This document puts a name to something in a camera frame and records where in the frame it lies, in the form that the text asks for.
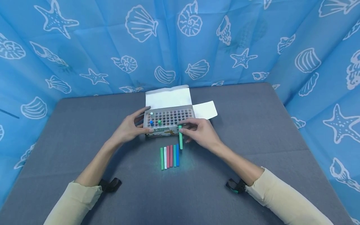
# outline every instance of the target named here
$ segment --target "shower curtain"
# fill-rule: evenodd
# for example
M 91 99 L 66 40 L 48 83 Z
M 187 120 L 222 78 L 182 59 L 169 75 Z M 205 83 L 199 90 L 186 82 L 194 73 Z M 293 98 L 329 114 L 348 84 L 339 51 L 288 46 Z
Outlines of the shower curtain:
M 360 0 L 0 7 L 0 206 L 58 100 L 269 82 L 360 224 Z

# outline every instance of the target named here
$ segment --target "chalk stick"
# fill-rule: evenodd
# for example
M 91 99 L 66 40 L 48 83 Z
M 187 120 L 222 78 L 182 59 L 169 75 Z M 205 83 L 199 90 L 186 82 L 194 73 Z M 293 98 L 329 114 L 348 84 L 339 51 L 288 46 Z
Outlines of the chalk stick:
M 166 160 L 167 160 L 167 167 L 170 168 L 170 147 L 166 146 Z
M 160 148 L 160 164 L 161 170 L 164 170 L 164 148 Z
M 176 145 L 176 166 L 180 165 L 180 159 L 179 159 L 179 144 Z
M 172 151 L 172 145 L 170 145 L 170 167 L 172 167 L 172 163 L 173 163 L 173 151 Z
M 183 149 L 183 134 L 179 132 L 179 143 L 180 143 L 180 149 Z
M 167 169 L 167 150 L 164 147 L 164 169 Z
M 174 167 L 176 167 L 176 145 L 173 146 L 172 152 L 173 152 L 173 155 L 174 155 Z

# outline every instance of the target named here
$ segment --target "red chalk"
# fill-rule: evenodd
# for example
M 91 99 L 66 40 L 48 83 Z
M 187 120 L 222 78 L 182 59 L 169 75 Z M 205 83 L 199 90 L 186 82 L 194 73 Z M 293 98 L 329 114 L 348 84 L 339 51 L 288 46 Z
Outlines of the red chalk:
M 170 146 L 166 146 L 167 167 L 170 168 Z
M 172 145 L 170 145 L 170 167 L 172 167 L 172 162 L 174 161 L 174 159 L 172 158 Z

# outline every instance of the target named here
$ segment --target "right hand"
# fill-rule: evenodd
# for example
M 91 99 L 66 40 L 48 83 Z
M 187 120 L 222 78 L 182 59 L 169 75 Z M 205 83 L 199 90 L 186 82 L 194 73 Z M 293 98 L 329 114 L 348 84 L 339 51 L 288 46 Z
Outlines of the right hand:
M 202 147 L 214 152 L 217 147 L 219 147 L 222 142 L 217 135 L 216 131 L 212 127 L 209 120 L 206 119 L 195 119 L 189 118 L 182 120 L 178 125 L 187 124 L 190 126 L 187 128 L 180 129 L 180 133 L 185 134 L 189 137 L 186 141 L 190 142 L 192 139 L 195 140 Z

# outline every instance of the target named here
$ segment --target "green chalk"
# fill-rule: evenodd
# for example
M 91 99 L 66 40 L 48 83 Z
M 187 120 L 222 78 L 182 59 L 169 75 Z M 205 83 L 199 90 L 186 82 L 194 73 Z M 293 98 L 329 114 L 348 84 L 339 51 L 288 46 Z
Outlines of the green chalk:
M 172 146 L 172 155 L 173 155 L 173 158 L 174 158 L 174 167 L 176 167 L 176 145 L 173 145 Z
M 183 134 L 180 133 L 180 131 L 179 131 L 179 144 L 180 144 L 180 149 L 182 150 L 182 149 L 183 149 Z
M 164 148 L 160 148 L 161 170 L 164 170 Z

